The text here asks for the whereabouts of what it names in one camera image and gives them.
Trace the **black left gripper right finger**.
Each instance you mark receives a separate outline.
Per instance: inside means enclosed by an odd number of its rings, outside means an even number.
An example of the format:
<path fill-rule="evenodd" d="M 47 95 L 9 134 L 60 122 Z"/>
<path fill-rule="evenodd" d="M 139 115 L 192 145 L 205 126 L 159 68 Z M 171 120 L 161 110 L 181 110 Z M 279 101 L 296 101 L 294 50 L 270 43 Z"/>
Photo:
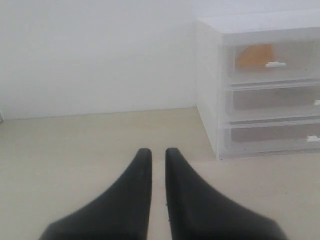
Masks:
<path fill-rule="evenodd" d="M 178 148 L 165 151 L 165 189 L 174 240 L 286 240 L 277 222 L 221 194 Z"/>

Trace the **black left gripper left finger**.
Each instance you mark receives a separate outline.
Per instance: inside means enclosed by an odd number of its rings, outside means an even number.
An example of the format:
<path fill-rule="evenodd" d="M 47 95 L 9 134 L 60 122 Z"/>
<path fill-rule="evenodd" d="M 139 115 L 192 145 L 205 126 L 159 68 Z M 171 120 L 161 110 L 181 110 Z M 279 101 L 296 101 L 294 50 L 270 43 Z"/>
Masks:
<path fill-rule="evenodd" d="M 140 148 L 99 197 L 51 223 L 42 240 L 145 240 L 152 199 L 152 152 Z"/>

